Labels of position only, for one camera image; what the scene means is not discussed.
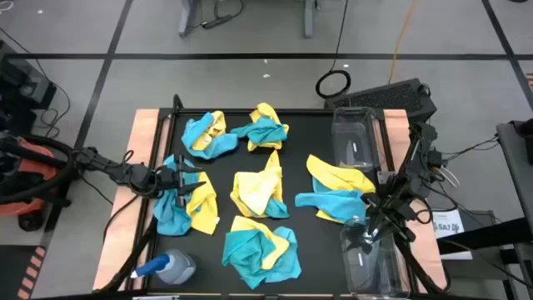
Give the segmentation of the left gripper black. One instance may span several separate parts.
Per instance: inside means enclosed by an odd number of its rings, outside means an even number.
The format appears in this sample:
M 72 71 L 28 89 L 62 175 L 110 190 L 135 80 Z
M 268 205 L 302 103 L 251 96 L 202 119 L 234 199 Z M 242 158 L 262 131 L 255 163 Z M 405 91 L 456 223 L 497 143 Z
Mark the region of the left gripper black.
M 164 192 L 172 189 L 177 190 L 176 206 L 184 208 L 186 206 L 186 200 L 183 195 L 193 193 L 196 188 L 201 187 L 205 182 L 195 182 L 191 184 L 185 184 L 182 172 L 184 173 L 202 173 L 201 167 L 194 167 L 184 162 L 184 157 L 179 154 L 177 157 L 173 156 L 173 161 L 176 169 L 172 169 L 167 165 L 163 165 L 157 172 L 157 187 L 156 187 L 156 199 L 163 197 Z

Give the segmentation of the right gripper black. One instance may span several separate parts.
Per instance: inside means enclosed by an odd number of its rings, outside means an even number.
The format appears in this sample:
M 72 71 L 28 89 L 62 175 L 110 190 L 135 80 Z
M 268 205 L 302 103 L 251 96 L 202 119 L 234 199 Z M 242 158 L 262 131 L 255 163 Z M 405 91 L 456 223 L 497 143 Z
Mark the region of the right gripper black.
M 366 236 L 356 238 L 353 247 L 364 253 L 372 251 L 373 238 L 383 232 L 398 233 L 401 228 L 395 219 L 394 213 L 386 208 L 386 201 L 376 194 L 366 194 L 365 202 L 370 205 L 366 215 Z

